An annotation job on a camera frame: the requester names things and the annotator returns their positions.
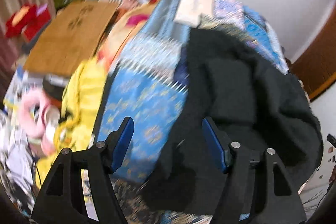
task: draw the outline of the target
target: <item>cardboard box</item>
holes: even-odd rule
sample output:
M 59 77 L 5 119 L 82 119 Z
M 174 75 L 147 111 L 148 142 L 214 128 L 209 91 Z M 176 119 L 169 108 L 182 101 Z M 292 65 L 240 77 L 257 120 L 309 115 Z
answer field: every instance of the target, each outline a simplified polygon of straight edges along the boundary
M 69 4 L 41 34 L 24 70 L 70 77 L 82 60 L 93 56 L 117 3 Z

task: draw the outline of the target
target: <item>blue gripper pad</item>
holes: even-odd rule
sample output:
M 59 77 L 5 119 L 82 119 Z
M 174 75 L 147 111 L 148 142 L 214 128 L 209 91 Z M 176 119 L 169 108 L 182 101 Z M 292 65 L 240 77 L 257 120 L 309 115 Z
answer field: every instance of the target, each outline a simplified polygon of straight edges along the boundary
M 134 132 L 133 119 L 130 117 L 126 117 L 124 121 L 122 122 L 122 124 L 120 125 L 117 132 L 120 134 L 120 137 L 113 150 L 113 161 L 111 165 L 113 172 L 115 172 L 118 168 L 121 167 L 123 160 L 125 158 L 126 151 L 131 142 L 133 132 Z
M 228 146 L 224 149 L 221 146 L 213 126 L 215 125 L 211 118 L 206 117 L 203 119 L 202 131 L 209 151 L 215 161 L 216 167 L 221 170 L 221 172 L 226 173 L 231 161 L 231 154 Z

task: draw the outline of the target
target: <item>pink object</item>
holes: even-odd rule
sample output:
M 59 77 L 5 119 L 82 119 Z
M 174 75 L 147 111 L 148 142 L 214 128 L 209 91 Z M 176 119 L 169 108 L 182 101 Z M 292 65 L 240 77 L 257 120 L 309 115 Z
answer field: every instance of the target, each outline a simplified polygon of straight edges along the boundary
M 26 134 L 31 138 L 42 138 L 45 132 L 45 121 L 43 114 L 51 102 L 46 94 L 41 89 L 30 90 L 22 96 L 21 105 L 17 112 L 17 117 L 20 125 L 25 130 Z M 40 106 L 39 117 L 37 123 L 31 117 L 30 110 L 36 105 Z
M 50 156 L 56 151 L 54 143 L 51 143 L 45 134 L 42 137 L 41 149 L 46 156 Z
M 139 22 L 147 20 L 148 18 L 149 18 L 149 15 L 145 15 L 145 14 L 131 16 L 126 23 L 126 26 L 127 27 L 136 26 L 138 25 Z
M 48 4 L 43 4 L 40 7 L 38 7 L 36 10 L 36 16 L 38 17 L 39 15 L 41 15 L 43 12 L 46 11 L 47 8 L 48 8 Z

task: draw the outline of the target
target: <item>metal screw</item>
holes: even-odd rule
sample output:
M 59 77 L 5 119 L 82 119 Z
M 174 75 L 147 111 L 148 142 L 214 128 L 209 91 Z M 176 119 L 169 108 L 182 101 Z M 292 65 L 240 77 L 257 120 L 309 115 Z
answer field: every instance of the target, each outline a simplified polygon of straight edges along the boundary
M 99 142 L 96 143 L 96 147 L 98 147 L 98 148 L 102 148 L 104 146 L 105 146 L 105 142 L 103 142 L 103 141 L 99 141 Z
M 231 146 L 232 146 L 233 148 L 239 148 L 239 147 L 240 147 L 240 143 L 239 143 L 239 142 L 232 142 L 232 143 L 231 143 Z
M 66 155 L 70 152 L 70 148 L 68 148 L 68 147 L 63 148 L 61 152 L 62 152 L 63 155 Z
M 270 154 L 270 155 L 274 155 L 275 150 L 273 148 L 267 148 L 267 153 Z

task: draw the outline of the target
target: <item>yellow cloth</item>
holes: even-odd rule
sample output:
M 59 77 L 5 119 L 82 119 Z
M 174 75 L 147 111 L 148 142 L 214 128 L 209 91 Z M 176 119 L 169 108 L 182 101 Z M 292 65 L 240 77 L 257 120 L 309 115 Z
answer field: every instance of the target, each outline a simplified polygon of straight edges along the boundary
M 56 153 L 37 162 L 42 183 L 58 153 L 64 147 L 70 147 L 72 151 L 87 149 L 106 77 L 107 73 L 102 65 L 97 64 L 96 58 L 82 62 L 71 76 L 63 92 L 61 117 L 65 117 L 66 110 L 73 116 L 61 123 L 56 129 L 54 135 Z M 40 178 L 36 172 L 35 181 L 39 188 L 41 188 Z

